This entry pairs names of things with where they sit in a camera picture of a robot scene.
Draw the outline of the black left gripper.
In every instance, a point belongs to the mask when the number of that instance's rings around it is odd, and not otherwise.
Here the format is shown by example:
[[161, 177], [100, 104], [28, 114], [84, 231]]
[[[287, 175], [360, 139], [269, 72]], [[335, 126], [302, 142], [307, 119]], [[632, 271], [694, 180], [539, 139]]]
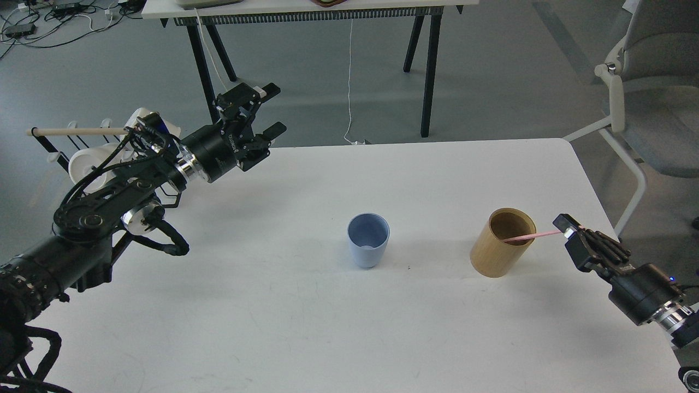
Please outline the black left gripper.
[[273, 141], [286, 132], [287, 127], [276, 122], [262, 134], [255, 134], [252, 122], [260, 106], [280, 92], [275, 83], [264, 87], [240, 83], [217, 95], [214, 106], [220, 119], [216, 124], [201, 127], [181, 142], [200, 177], [206, 182], [215, 182], [235, 168], [249, 171], [269, 157]]

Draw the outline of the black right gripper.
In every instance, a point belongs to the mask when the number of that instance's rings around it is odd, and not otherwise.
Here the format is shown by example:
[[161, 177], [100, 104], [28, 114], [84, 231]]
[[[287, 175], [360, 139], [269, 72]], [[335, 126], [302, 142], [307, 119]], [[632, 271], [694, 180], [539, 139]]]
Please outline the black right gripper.
[[609, 283], [609, 300], [634, 324], [658, 323], [663, 328], [689, 325], [690, 309], [683, 304], [684, 293], [661, 269], [652, 264], [634, 266], [631, 251], [619, 241], [581, 226], [569, 214], [559, 214], [553, 225], [566, 237], [565, 247], [576, 269], [594, 271]]

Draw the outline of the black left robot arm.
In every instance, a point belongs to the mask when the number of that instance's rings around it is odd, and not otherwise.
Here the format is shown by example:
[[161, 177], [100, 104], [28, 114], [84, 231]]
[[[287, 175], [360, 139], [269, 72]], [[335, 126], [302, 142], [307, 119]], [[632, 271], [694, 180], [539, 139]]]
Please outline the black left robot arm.
[[112, 267], [133, 242], [187, 254], [189, 244], [164, 219], [157, 189], [167, 184], [181, 194], [194, 178], [214, 182], [266, 159], [286, 127], [276, 122], [256, 134], [252, 122], [279, 92], [273, 83], [241, 83], [215, 99], [215, 122], [184, 139], [156, 112], [125, 126], [124, 139], [63, 197], [51, 236], [2, 264], [3, 392], [65, 391], [46, 381], [62, 339], [30, 321], [53, 301], [68, 302], [70, 288], [82, 293], [110, 283]]

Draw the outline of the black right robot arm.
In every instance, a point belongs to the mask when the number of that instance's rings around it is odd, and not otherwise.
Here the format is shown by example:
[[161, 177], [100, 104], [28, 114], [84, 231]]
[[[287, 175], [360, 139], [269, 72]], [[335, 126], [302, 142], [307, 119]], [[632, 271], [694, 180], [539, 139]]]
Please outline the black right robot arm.
[[569, 214], [553, 225], [566, 237], [575, 268], [594, 272], [610, 285], [609, 300], [632, 323], [657, 323], [677, 350], [697, 343], [697, 311], [683, 305], [684, 290], [654, 264], [634, 266], [631, 251], [601, 231], [587, 229]]

